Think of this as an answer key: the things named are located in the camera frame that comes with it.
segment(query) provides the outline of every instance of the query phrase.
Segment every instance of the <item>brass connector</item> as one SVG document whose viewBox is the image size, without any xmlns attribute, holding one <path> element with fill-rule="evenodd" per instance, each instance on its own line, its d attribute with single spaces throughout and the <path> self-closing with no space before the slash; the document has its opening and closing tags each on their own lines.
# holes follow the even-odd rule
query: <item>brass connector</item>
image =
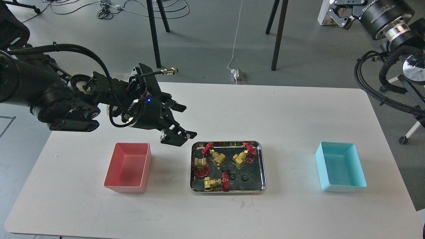
<svg viewBox="0 0 425 239">
<path fill-rule="evenodd" d="M 237 167 L 238 169 L 241 169 L 241 167 L 242 167 L 242 166 L 244 165 L 244 163 L 245 163 L 245 160 L 246 160 L 246 158 L 247 158 L 248 154 L 249 154 L 248 150 L 244 150 L 244 151 L 242 151 L 242 153 L 240 153 L 240 154 L 235 154 L 235 155 L 233 155 L 233 158 L 232 158 L 232 160 L 233 160 L 233 164 L 234 164 L 234 165 L 236 165 L 236 167 Z"/>
<path fill-rule="evenodd" d="M 224 161 L 226 161 L 226 155 L 224 154 L 219 154 L 217 152 L 215 152 L 213 149 L 210 149 L 210 154 L 213 158 L 213 162 L 215 165 L 217 165 L 218 167 L 220 167 L 220 165 L 223 164 Z"/>
<path fill-rule="evenodd" d="M 213 188 L 221 186 L 221 179 L 213 179 L 211 177 L 204 178 L 205 191 L 212 191 Z"/>
<path fill-rule="evenodd" d="M 207 165 L 207 159 L 206 158 L 202 158 L 202 159 L 195 158 L 193 165 L 195 167 L 199 168 L 199 169 L 203 169 Z"/>
<path fill-rule="evenodd" d="M 172 67 L 171 69 L 162 69 L 161 72 L 163 75 L 175 75 L 178 73 L 178 69 Z"/>
</svg>

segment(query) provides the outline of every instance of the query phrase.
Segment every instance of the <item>tray rim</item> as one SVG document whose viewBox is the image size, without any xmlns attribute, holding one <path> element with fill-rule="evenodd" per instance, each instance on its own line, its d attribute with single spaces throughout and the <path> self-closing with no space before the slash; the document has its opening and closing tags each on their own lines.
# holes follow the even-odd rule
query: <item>tray rim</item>
<svg viewBox="0 0 425 239">
<path fill-rule="evenodd" d="M 196 191 L 193 186 L 192 186 L 192 178 L 193 178 L 193 160 L 194 160 L 194 153 L 195 153 L 195 149 L 198 148 L 196 147 L 199 143 L 209 143 L 209 142 L 213 142 L 213 143 L 221 143 L 221 142 L 255 142 L 258 144 L 260 151 L 258 151 L 258 160 L 260 163 L 260 172 L 261 172 L 261 180 L 262 180 L 262 186 L 259 190 L 254 190 L 254 191 L 228 191 L 228 192 L 224 192 L 224 191 L 213 191 L 213 192 L 205 192 L 205 191 Z M 202 194 L 202 195 L 234 195 L 234 194 L 259 194 L 261 192 L 263 192 L 266 187 L 267 187 L 267 180 L 266 180 L 266 171 L 265 171 L 265 167 L 264 167 L 264 159 L 263 159 L 263 146 L 261 146 L 261 144 L 256 141 L 256 140 L 219 140 L 219 141 L 197 141 L 195 143 L 192 144 L 191 150 L 190 150 L 190 173 L 189 173 L 189 187 L 191 189 L 192 192 L 194 192 L 195 194 Z"/>
</svg>

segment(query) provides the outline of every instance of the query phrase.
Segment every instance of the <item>chair caster wheel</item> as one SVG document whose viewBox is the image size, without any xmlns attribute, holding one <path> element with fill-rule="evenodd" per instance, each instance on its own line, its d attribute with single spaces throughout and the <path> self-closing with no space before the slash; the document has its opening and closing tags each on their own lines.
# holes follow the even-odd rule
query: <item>chair caster wheel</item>
<svg viewBox="0 0 425 239">
<path fill-rule="evenodd" d="M 402 136 L 399 139 L 399 143 L 402 144 L 402 145 L 405 145 L 405 144 L 409 143 L 409 139 L 406 138 L 406 136 Z"/>
</svg>

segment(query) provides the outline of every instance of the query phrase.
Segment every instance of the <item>black table leg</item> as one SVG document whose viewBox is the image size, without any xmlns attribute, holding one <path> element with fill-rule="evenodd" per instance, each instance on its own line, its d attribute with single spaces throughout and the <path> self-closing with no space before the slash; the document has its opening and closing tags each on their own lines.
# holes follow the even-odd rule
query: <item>black table leg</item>
<svg viewBox="0 0 425 239">
<path fill-rule="evenodd" d="M 153 15 L 152 0 L 146 0 L 147 13 L 149 15 L 150 33 L 152 34 L 153 52 L 155 54 L 156 67 L 161 68 L 161 58 L 159 57 L 158 37 L 156 35 L 155 15 Z"/>
<path fill-rule="evenodd" d="M 269 23 L 267 24 L 266 34 L 270 34 L 270 29 L 272 28 L 273 21 L 275 20 L 276 11 L 278 10 L 280 0 L 275 0 L 273 4 L 272 13 L 270 14 Z"/>
<path fill-rule="evenodd" d="M 161 13 L 162 21 L 164 22 L 164 27 L 166 32 L 170 32 L 170 27 L 168 26 L 167 16 L 165 16 L 164 5 L 162 5 L 162 0 L 157 0 L 159 12 Z"/>
<path fill-rule="evenodd" d="M 283 26 L 285 24 L 285 18 L 286 18 L 286 10 L 288 8 L 288 1 L 289 0 L 283 0 L 282 1 L 282 10 L 280 11 L 280 18 L 279 18 L 279 26 L 278 26 L 278 33 L 276 36 L 276 43 L 275 43 L 275 51 L 273 52 L 273 60 L 272 60 L 272 71 L 276 70 L 276 65 L 278 63 L 278 57 L 279 57 L 279 50 L 281 48 L 281 40 L 282 40 L 282 34 L 283 34 Z"/>
<path fill-rule="evenodd" d="M 10 4 L 10 5 L 14 5 L 14 6 L 19 6 L 19 7 L 34 9 L 34 12 L 37 13 L 37 15 L 41 13 L 40 9 L 38 9 L 36 6 L 18 3 L 17 0 L 12 0 L 12 2 L 10 2 L 10 1 L 4 1 L 4 3 Z"/>
</svg>

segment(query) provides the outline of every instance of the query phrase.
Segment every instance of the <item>white table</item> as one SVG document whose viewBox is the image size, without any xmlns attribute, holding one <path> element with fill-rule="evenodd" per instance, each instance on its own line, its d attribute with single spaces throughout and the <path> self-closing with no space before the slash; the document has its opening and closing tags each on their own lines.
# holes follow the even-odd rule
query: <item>white table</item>
<svg viewBox="0 0 425 239">
<path fill-rule="evenodd" d="M 182 147 L 160 132 L 114 128 L 105 107 L 92 133 L 53 132 L 5 222 L 12 233 L 99 238 L 421 238 L 422 227 L 362 90 L 160 83 L 187 105 L 174 116 L 198 136 Z M 196 141 L 256 140 L 260 195 L 199 196 L 189 187 Z M 320 189 L 320 141 L 357 145 L 368 187 Z M 116 142 L 149 142 L 147 191 L 103 187 Z"/>
</svg>

